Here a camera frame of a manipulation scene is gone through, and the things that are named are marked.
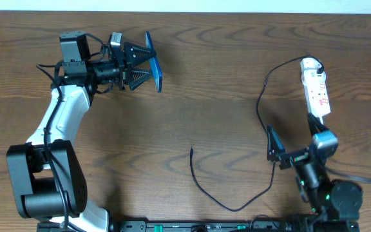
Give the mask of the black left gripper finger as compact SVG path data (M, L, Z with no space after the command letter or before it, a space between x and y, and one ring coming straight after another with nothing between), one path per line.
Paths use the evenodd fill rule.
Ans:
M141 84L148 81L153 76L151 70L132 69L131 77L128 82L131 91L138 88Z
M131 66L138 66L157 55L157 52L151 48L144 48L139 45L125 42L124 54L127 64Z

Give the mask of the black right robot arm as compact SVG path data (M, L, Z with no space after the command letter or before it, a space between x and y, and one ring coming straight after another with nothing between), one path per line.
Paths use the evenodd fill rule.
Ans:
M286 152L277 132L267 126L267 159L281 170L294 168L296 182L304 202L312 213L290 216L286 227L293 231L359 231L359 209L363 190L355 182L328 176L325 163L338 148L338 138L313 114L307 115L310 144L301 150Z

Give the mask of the blue Galaxy smartphone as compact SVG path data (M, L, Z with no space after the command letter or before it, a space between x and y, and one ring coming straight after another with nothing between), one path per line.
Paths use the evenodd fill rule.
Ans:
M155 52L155 48L154 48L153 41L152 41L152 38L151 38L151 34L150 34L149 31L146 32L146 46L150 50L153 50ZM160 93L162 91L163 75L162 75L162 70L160 68L160 64L159 64L157 56L154 56L153 58L150 58L149 63L150 63L151 71L153 73L153 77L154 77L154 80L155 80L155 85L156 85L156 88L157 88L157 92Z

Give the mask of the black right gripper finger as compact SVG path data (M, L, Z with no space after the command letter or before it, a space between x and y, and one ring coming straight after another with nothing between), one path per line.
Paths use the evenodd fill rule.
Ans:
M320 119L315 117L312 113L307 115L309 124L309 130L311 135L315 135L324 131L328 131L328 128L321 123Z
M279 157L285 153L285 146L280 140L276 130L269 124L267 126L267 160L277 161Z

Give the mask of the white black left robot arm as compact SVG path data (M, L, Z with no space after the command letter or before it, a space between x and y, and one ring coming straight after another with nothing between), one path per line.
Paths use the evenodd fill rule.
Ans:
M51 101L35 132L10 146L6 161L18 214L37 220L38 231L118 231L110 212L88 198L88 187L73 144L99 86L107 91L138 88L162 70L150 34L144 46L114 32L97 53L89 33L61 34L62 59L53 66Z

